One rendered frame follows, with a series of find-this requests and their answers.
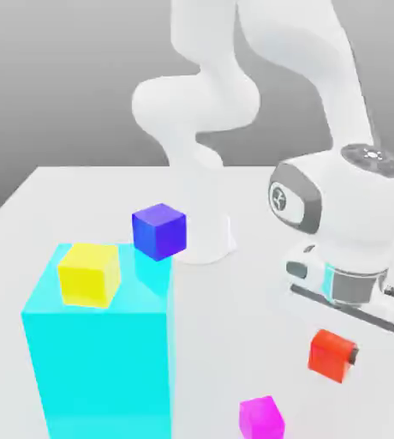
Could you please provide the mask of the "small yellow cube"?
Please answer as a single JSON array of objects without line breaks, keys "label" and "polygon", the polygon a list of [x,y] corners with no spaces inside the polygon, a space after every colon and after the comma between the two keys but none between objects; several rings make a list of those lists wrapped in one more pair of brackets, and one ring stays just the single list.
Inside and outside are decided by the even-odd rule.
[{"label": "small yellow cube", "polygon": [[106,309],[121,285],[116,245],[73,244],[57,271],[66,305]]}]

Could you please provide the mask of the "small blue cube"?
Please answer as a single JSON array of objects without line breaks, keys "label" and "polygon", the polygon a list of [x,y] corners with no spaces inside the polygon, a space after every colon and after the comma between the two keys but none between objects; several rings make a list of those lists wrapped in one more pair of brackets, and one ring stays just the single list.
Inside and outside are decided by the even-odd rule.
[{"label": "small blue cube", "polygon": [[159,203],[132,214],[134,246],[154,261],[187,248],[187,216]]}]

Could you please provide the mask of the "large cyan box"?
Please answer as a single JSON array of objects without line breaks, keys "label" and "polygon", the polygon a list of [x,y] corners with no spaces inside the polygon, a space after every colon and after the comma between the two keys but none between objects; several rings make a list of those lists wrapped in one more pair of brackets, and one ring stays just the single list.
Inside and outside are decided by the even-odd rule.
[{"label": "large cyan box", "polygon": [[50,439],[171,439],[176,378],[173,264],[119,246],[106,309],[63,303],[55,249],[21,313]]}]

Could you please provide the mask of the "small magenta cube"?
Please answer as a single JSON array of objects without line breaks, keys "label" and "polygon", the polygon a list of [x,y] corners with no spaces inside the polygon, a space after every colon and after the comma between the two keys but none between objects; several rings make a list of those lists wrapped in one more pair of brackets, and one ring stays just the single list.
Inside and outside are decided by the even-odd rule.
[{"label": "small magenta cube", "polygon": [[284,439],[285,422],[267,395],[240,403],[239,428],[244,439]]}]

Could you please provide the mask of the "small red cube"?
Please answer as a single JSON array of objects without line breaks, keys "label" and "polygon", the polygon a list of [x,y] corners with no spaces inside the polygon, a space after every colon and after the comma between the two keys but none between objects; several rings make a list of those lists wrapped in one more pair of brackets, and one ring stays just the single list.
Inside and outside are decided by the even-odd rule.
[{"label": "small red cube", "polygon": [[321,329],[313,337],[307,366],[322,376],[342,383],[344,363],[356,343]]}]

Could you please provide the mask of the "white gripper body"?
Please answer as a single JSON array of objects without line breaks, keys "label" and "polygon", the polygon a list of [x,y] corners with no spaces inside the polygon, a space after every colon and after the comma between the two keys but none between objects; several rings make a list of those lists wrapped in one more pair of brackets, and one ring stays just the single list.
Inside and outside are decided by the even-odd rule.
[{"label": "white gripper body", "polygon": [[360,309],[330,304],[290,282],[288,312],[310,333],[326,329],[356,344],[394,344],[394,315],[377,304]]}]

